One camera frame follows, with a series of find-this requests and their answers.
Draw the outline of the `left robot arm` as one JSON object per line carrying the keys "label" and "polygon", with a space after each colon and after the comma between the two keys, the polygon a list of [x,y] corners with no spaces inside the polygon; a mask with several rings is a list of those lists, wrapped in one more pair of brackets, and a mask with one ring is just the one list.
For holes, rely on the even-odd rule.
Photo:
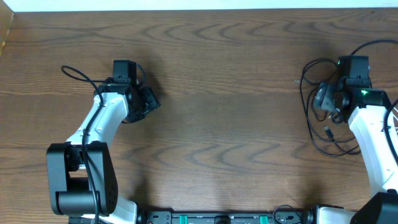
{"label": "left robot arm", "polygon": [[93,80],[63,65],[61,71],[94,88],[93,106],[81,126],[65,142],[47,149],[50,206],[69,223],[147,223],[135,202],[119,195],[109,148],[120,124],[132,124],[157,109],[160,102],[138,79],[144,69],[131,60],[114,60],[113,74]]}

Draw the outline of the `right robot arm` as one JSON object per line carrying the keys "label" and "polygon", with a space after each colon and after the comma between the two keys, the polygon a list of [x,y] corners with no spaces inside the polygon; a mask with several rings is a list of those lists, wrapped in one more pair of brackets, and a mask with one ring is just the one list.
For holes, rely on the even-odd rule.
{"label": "right robot arm", "polygon": [[393,105],[383,90],[371,88],[369,59],[342,56],[335,84],[320,84],[314,107],[347,123],[358,142],[371,187],[371,199],[357,212],[318,205],[304,223],[397,223],[397,133]]}

